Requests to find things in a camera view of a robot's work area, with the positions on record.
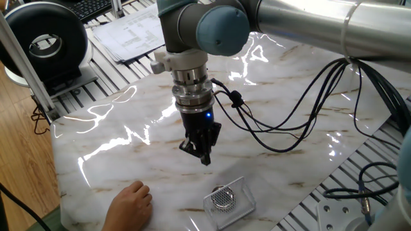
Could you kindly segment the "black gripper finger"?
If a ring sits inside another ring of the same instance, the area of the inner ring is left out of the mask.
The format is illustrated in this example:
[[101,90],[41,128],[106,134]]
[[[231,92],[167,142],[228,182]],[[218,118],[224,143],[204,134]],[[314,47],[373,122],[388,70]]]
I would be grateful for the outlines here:
[[208,166],[211,163],[211,144],[209,139],[202,133],[188,133],[180,143],[179,149],[200,159],[201,163]]
[[206,130],[206,152],[211,153],[211,148],[216,144],[222,125],[220,123],[212,123]]

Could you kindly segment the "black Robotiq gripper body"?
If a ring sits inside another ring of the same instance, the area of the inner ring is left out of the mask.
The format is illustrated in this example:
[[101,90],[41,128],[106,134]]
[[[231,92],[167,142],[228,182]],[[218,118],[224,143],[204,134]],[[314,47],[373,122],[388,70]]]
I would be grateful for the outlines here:
[[202,112],[181,113],[186,135],[201,131],[210,131],[213,135],[220,133],[222,125],[214,121],[213,108]]

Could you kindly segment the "person's bare hand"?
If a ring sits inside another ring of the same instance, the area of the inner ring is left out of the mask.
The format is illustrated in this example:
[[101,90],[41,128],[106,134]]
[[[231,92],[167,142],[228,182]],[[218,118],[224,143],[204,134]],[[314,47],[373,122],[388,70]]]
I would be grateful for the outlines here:
[[139,231],[152,215],[150,188],[136,181],[124,188],[111,202],[102,231]]

